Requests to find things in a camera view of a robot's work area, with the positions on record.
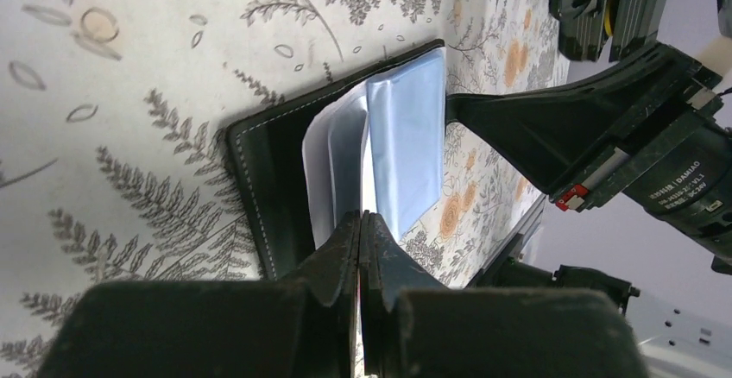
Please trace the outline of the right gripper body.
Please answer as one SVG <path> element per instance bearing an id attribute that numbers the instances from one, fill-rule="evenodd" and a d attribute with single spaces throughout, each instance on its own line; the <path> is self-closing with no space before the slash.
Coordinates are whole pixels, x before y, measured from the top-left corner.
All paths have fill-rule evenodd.
<path id="1" fill-rule="evenodd" d="M 577 83 L 571 114 L 590 133 L 562 129 L 584 151 L 552 202 L 600 207 L 623 193 L 651 213 L 671 213 L 723 186 L 723 50 L 690 56 L 654 43 Z"/>

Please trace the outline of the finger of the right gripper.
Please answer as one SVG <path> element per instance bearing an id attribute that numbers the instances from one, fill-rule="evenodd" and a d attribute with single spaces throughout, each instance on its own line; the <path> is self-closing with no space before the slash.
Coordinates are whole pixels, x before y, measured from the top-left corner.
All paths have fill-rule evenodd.
<path id="1" fill-rule="evenodd" d="M 566 85 L 504 95 L 453 93 L 447 122 L 467 127 L 543 193 L 579 183 L 606 148 L 638 154 L 663 129 L 666 104 L 699 72 L 698 60 L 652 43 Z"/>

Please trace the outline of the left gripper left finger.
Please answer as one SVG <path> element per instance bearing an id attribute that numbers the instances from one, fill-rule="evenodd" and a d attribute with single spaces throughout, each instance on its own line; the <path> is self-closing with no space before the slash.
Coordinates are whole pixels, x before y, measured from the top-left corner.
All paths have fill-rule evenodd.
<path id="1" fill-rule="evenodd" d="M 361 215 L 281 280 L 116 281 L 91 288 L 41 377 L 351 377 Z"/>

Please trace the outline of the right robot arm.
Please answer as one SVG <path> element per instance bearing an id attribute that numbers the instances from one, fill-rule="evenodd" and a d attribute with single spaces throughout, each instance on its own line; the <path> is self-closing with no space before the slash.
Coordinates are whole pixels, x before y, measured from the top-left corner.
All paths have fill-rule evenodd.
<path id="1" fill-rule="evenodd" d="M 661 42 L 578 82 L 504 95 L 454 93 L 461 123 L 562 211 L 624 194 L 731 270 L 731 134 L 721 76 Z"/>

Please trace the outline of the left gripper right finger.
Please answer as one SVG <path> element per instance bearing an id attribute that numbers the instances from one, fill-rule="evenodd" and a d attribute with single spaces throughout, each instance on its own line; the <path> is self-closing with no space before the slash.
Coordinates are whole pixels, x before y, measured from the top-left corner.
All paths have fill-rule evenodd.
<path id="1" fill-rule="evenodd" d="M 363 366 L 379 377 L 646 377 L 625 314 L 585 288 L 446 287 L 383 218 L 360 232 Z"/>

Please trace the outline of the black leather card holder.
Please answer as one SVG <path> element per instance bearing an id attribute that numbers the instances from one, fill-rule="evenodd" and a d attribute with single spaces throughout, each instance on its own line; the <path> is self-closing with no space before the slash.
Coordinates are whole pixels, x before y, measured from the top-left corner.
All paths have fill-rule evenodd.
<path id="1" fill-rule="evenodd" d="M 440 39 L 230 124 L 227 155 L 267 280 L 371 211 L 394 236 L 439 199 L 446 48 Z"/>

